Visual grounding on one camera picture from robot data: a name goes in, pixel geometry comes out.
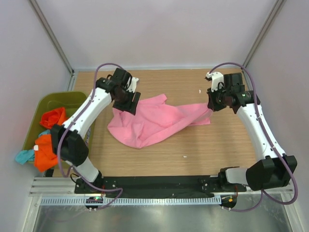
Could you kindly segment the pink t shirt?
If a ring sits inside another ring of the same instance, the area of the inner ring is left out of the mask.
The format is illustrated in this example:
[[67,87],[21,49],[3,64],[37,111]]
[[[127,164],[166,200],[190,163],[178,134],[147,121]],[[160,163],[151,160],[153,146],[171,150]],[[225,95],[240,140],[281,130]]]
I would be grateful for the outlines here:
[[206,103],[172,106],[164,94],[140,100],[136,114],[113,109],[107,126],[120,143],[141,149],[157,144],[188,126],[209,125],[212,110]]

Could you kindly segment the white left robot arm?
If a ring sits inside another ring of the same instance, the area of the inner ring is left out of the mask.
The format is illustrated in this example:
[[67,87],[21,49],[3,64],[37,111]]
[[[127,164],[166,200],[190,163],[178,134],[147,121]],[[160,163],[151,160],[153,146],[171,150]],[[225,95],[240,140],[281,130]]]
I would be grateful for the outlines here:
[[88,157],[89,148],[84,138],[99,114],[110,104],[113,108],[135,115],[140,93],[136,91],[139,79],[117,66],[113,74],[94,78],[93,89],[78,110],[61,125],[51,130],[53,152],[58,165],[70,165],[84,180],[91,193],[102,189],[101,172]]

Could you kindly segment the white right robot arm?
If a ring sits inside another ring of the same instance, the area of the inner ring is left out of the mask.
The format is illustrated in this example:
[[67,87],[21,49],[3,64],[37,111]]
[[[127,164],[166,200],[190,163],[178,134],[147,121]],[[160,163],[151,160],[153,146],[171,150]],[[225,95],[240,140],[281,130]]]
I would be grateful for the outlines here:
[[254,147],[257,162],[250,168],[229,167],[221,169],[218,178],[222,191],[231,190],[235,184],[249,186],[252,190],[274,189],[288,185],[291,177],[283,165],[285,161],[294,172],[297,167],[295,156],[286,155],[275,140],[263,116],[262,107],[252,90],[246,90],[241,73],[222,74],[208,72],[208,108],[217,112],[227,107],[241,119]]

